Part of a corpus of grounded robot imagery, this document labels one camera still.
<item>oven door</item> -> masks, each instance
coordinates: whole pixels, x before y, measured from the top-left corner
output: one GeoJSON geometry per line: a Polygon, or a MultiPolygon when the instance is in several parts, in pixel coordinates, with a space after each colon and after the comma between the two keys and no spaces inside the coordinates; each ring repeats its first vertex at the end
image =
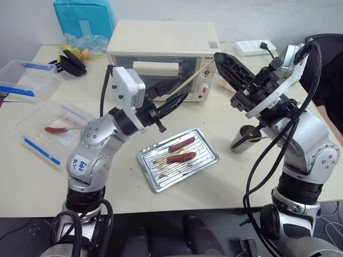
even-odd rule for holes
{"type": "MultiPolygon", "coordinates": [[[[134,69],[145,84],[146,89],[154,86],[160,80],[168,77],[179,76],[186,81],[192,76],[200,65],[200,57],[170,57],[170,56],[115,56],[116,66],[122,66],[126,69],[134,69]]],[[[191,100],[195,89],[196,78],[190,82],[191,92],[187,100],[191,100]]],[[[163,97],[156,100],[165,100],[169,94],[179,85],[170,88],[170,91],[163,97]]]]}

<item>white power plug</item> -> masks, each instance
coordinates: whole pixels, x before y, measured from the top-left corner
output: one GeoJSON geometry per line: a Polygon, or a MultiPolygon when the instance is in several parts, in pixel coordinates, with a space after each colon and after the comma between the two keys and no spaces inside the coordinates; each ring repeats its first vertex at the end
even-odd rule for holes
{"type": "Polygon", "coordinates": [[[269,55],[268,51],[259,47],[264,42],[268,49],[273,54],[276,53],[277,48],[269,40],[251,40],[251,41],[237,41],[236,50],[243,56],[269,55]]]}

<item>handwritten label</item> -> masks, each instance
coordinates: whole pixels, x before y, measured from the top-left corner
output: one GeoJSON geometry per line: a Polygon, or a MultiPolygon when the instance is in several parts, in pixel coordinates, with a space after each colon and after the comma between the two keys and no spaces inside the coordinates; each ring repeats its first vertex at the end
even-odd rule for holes
{"type": "Polygon", "coordinates": [[[82,157],[81,155],[75,155],[72,162],[70,163],[70,170],[75,174],[84,174],[90,160],[82,157]]]}

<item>metal cup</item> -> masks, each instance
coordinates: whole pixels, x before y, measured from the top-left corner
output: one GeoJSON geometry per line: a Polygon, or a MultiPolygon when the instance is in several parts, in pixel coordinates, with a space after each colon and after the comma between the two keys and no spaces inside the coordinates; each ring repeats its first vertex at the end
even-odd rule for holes
{"type": "Polygon", "coordinates": [[[251,125],[244,125],[240,128],[239,132],[237,133],[235,139],[232,141],[230,148],[231,150],[236,154],[241,154],[242,152],[248,150],[251,146],[253,146],[255,143],[260,141],[260,139],[252,140],[253,138],[260,138],[262,137],[261,132],[254,132],[255,127],[251,125]],[[244,136],[250,135],[249,140],[246,140],[245,142],[241,143],[239,146],[232,148],[232,146],[237,143],[239,140],[241,140],[244,136]]]}

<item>plastic bag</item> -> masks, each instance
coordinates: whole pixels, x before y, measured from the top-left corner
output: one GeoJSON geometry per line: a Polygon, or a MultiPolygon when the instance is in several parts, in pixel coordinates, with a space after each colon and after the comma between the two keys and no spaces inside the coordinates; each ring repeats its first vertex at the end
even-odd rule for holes
{"type": "Polygon", "coordinates": [[[88,35],[77,39],[75,36],[65,33],[65,43],[61,50],[69,50],[81,60],[94,60],[106,56],[108,39],[102,35],[88,35]]]}

